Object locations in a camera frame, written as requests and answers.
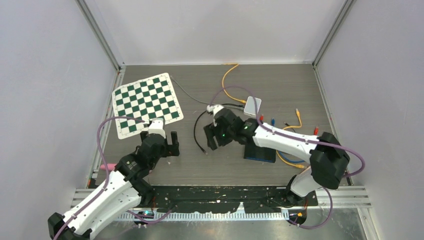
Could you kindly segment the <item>pink cylinder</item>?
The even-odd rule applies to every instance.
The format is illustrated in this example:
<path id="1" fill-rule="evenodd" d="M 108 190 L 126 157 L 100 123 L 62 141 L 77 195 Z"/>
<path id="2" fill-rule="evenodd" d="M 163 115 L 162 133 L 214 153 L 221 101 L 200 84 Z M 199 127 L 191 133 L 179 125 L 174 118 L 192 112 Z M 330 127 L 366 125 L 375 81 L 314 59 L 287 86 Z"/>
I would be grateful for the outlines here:
<path id="1" fill-rule="evenodd" d="M 107 163 L 107 164 L 101 164 L 99 169 L 100 170 L 108 170 L 108 171 L 113 171 L 116 167 L 116 163 Z"/>

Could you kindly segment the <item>black network switch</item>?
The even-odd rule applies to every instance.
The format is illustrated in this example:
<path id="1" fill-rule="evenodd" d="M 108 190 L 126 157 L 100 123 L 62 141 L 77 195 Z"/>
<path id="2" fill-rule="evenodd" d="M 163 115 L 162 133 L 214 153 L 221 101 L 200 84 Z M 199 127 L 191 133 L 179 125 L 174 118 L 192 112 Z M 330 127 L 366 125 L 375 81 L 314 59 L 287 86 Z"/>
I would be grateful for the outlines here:
<path id="1" fill-rule="evenodd" d="M 276 162 L 276 151 L 267 147 L 259 147 L 254 144 L 245 145 L 243 158 L 247 160 L 260 161 L 265 163 Z"/>

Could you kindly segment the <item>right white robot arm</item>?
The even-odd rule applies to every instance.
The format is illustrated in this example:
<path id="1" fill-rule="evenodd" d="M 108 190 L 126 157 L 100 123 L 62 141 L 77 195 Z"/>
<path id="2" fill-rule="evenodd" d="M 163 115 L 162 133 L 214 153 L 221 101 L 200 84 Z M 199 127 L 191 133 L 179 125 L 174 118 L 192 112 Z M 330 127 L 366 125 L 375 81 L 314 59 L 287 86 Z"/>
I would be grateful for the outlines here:
<path id="1" fill-rule="evenodd" d="M 284 152 L 309 165 L 294 175 L 285 187 L 282 198 L 291 205 L 299 205 L 310 192 L 321 187 L 339 188 L 350 157 L 333 134 L 305 135 L 255 118 L 242 120 L 221 104 L 208 105 L 206 111 L 213 116 L 212 123 L 203 128 L 211 150 L 235 141 L 246 147 Z"/>

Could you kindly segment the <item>white router box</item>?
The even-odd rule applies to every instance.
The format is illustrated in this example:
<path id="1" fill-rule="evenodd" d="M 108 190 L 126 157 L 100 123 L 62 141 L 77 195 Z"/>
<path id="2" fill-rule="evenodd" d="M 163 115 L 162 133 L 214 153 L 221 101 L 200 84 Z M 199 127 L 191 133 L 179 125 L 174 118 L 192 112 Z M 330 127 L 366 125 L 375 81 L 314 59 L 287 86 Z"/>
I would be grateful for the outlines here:
<path id="1" fill-rule="evenodd" d="M 255 118 L 260 109 L 262 100 L 253 96 L 249 96 L 244 105 L 243 113 L 246 116 Z"/>

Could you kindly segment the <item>green white chessboard mat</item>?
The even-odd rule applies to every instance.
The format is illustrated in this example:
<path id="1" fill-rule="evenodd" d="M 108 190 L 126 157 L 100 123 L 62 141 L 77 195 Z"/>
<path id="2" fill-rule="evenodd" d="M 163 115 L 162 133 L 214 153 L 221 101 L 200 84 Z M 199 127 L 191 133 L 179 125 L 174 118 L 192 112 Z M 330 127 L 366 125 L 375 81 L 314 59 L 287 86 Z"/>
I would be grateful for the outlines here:
<path id="1" fill-rule="evenodd" d="M 117 137 L 135 136 L 149 121 L 162 118 L 168 125 L 184 118 L 170 75 L 165 72 L 127 83 L 113 90 L 112 109 Z"/>

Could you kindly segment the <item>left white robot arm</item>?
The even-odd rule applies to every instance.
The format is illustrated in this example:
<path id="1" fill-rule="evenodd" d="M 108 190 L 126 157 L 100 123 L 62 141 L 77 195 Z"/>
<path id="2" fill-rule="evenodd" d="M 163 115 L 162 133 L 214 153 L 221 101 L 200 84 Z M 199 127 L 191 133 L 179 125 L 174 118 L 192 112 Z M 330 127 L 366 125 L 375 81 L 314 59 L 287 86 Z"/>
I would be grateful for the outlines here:
<path id="1" fill-rule="evenodd" d="M 117 217 L 137 207 L 148 207 L 154 199 L 146 177 L 159 159 L 179 156 L 178 135 L 171 132 L 169 144 L 163 118 L 149 121 L 140 134 L 141 145 L 122 157 L 107 173 L 103 183 L 65 213 L 53 213 L 47 220 L 53 240 L 93 240 Z"/>

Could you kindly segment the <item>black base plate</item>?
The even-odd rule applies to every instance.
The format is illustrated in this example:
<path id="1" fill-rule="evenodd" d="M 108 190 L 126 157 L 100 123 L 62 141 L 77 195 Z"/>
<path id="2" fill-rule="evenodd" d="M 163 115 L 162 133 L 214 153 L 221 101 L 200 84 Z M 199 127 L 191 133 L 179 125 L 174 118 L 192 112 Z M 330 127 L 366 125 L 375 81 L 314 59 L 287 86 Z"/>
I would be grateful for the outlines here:
<path id="1" fill-rule="evenodd" d="M 247 213 L 277 213 L 281 208 L 303 208 L 305 204 L 316 207 L 318 199 L 313 191 L 306 199 L 291 203 L 284 198 L 284 186 L 166 186 L 153 187 L 149 202 L 142 202 L 138 208 L 156 208 L 160 213 L 234 213 L 243 207 Z"/>

